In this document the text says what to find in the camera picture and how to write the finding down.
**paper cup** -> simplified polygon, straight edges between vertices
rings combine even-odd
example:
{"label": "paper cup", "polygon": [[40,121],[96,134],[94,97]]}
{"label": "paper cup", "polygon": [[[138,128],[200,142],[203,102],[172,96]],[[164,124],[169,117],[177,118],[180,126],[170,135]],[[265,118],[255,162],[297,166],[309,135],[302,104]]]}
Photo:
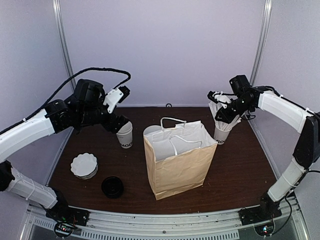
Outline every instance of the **paper cup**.
{"label": "paper cup", "polygon": [[132,123],[126,123],[116,134],[121,147],[128,149],[132,146]]}
{"label": "paper cup", "polygon": [[230,131],[231,130],[228,130],[228,131],[220,130],[219,128],[215,127],[213,138],[218,142],[219,145],[222,145],[225,143]]}
{"label": "paper cup", "polygon": [[151,125],[151,126],[148,126],[148,127],[143,131],[143,135],[147,135],[147,134],[150,134],[150,133],[159,131],[159,130],[161,130],[161,129],[162,129],[162,127],[159,126],[159,125]]}

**vent grill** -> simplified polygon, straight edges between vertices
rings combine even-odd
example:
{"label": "vent grill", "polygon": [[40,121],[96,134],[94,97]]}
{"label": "vent grill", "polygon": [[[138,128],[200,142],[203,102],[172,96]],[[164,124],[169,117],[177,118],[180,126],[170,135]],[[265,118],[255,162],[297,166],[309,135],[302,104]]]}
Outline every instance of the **vent grill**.
{"label": "vent grill", "polygon": [[88,240],[161,240],[161,239],[170,239],[170,240],[238,240],[239,232],[238,230],[232,230],[221,233],[213,233],[207,236],[198,236],[198,237],[122,237],[111,235],[107,233],[97,233],[94,231],[89,231],[82,229],[81,237]]}
{"label": "vent grill", "polygon": [[50,230],[53,230],[55,227],[55,223],[52,223],[51,221],[47,221],[47,220],[44,220],[44,219],[38,218],[38,217],[36,217],[34,219],[33,224],[35,224],[39,227],[43,227],[45,229],[50,229]]}

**black wire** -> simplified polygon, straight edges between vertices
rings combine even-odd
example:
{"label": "black wire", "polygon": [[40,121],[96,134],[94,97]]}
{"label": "black wire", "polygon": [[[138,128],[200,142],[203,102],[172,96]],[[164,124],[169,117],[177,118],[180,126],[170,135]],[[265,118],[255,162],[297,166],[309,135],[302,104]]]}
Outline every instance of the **black wire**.
{"label": "black wire", "polygon": [[251,115],[250,112],[248,112],[247,115],[245,115],[247,118],[243,117],[243,115],[240,116],[240,118],[244,121],[250,121],[252,119],[256,118],[256,115]]}
{"label": "black wire", "polygon": [[267,89],[270,89],[274,92],[275,95],[280,97],[280,93],[273,86],[265,86]]}
{"label": "black wire", "polygon": [[306,111],[308,114],[312,114],[313,116],[315,116],[319,121],[320,121],[320,115],[316,112],[311,112],[311,111]]}
{"label": "black wire", "polygon": [[308,173],[318,173],[318,174],[320,174],[320,171],[318,171],[318,170],[310,170],[310,171],[308,171]]}
{"label": "black wire", "polygon": [[46,209],[42,204],[39,204],[39,205],[43,208],[43,210],[45,210],[45,212],[46,212],[54,221],[56,221],[57,223],[59,223],[59,221],[56,220],[56,219],[50,214],[50,212],[48,211],[48,209]]}
{"label": "black wire", "polygon": [[5,132],[9,131],[10,129],[13,129],[14,127],[22,124],[23,122],[31,119],[32,117],[34,117],[38,112],[40,112],[41,109],[43,109],[53,98],[54,96],[68,83],[70,82],[72,79],[74,79],[75,77],[79,76],[80,74],[83,74],[85,72],[88,71],[107,71],[107,72],[115,72],[115,73],[120,73],[120,74],[125,74],[128,77],[123,80],[122,82],[120,82],[118,85],[116,85],[114,88],[119,87],[120,85],[126,83],[127,81],[130,80],[131,78],[131,74],[127,71],[124,70],[119,70],[119,69],[115,69],[115,68],[109,68],[109,67],[88,67],[85,68],[81,71],[78,71],[77,73],[75,73],[74,75],[72,75],[71,77],[69,77],[67,80],[65,80],[54,92],[53,94],[44,102],[44,104],[42,104],[41,107],[39,107],[37,110],[35,110],[32,114],[30,114],[29,116],[27,116],[24,120],[18,121],[15,124],[7,127],[6,129],[2,130],[0,132],[0,135],[4,134]]}
{"label": "black wire", "polygon": [[235,96],[235,94],[234,94],[234,93],[222,93],[222,94],[220,94],[220,95]]}
{"label": "black wire", "polygon": [[228,102],[223,102],[223,101],[220,101],[220,100],[217,100],[218,103],[221,103],[221,104],[225,104],[225,105],[229,105],[230,103]]}
{"label": "black wire", "polygon": [[293,105],[296,105],[297,107],[299,107],[299,108],[301,108],[301,109],[303,109],[303,110],[306,110],[306,108],[305,108],[305,107],[303,107],[303,106],[299,105],[298,103],[295,103],[294,101],[291,101],[291,100],[290,100],[290,99],[288,99],[288,98],[285,98],[284,96],[282,96],[281,98],[282,98],[282,99],[284,99],[284,100],[286,100],[287,102],[289,102],[289,103],[293,104]]}
{"label": "black wire", "polygon": [[287,204],[288,204],[289,207],[290,207],[290,214],[289,214],[288,218],[286,219],[286,221],[284,222],[284,224],[283,224],[277,231],[275,231],[274,233],[272,233],[272,235],[275,235],[275,234],[277,234],[278,232],[280,232],[281,229],[284,228],[284,226],[289,222],[289,219],[291,218],[291,215],[292,215],[292,206],[291,206],[290,202],[288,201],[287,197],[284,197],[284,200],[287,202]]}

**black cup lid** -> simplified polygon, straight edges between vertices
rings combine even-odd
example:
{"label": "black cup lid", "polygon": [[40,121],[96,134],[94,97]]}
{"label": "black cup lid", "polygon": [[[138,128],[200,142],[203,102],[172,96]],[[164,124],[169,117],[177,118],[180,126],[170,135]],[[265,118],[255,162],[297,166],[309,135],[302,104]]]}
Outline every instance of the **black cup lid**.
{"label": "black cup lid", "polygon": [[120,178],[109,176],[101,184],[102,192],[110,199],[119,198],[124,192],[124,185]]}

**brown tabletop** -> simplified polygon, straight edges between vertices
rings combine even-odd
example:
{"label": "brown tabletop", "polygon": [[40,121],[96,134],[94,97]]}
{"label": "brown tabletop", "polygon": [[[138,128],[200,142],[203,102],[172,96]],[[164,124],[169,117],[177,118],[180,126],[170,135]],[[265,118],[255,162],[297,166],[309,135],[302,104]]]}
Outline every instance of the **brown tabletop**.
{"label": "brown tabletop", "polygon": [[[133,124],[133,146],[121,148],[115,134],[100,126],[73,133],[57,164],[50,187],[61,190],[71,206],[130,214],[182,214],[212,212],[257,205],[260,196],[276,181],[269,162],[250,125],[242,121],[218,145],[203,186],[156,201],[150,188],[145,160],[143,130],[159,125],[162,117],[188,122],[201,120],[211,136],[215,124],[208,107],[130,107],[117,108]],[[165,127],[176,122],[165,121]],[[98,159],[98,172],[88,180],[76,178],[70,163],[78,154],[92,153]],[[102,181],[121,178],[124,193],[109,199]]]}

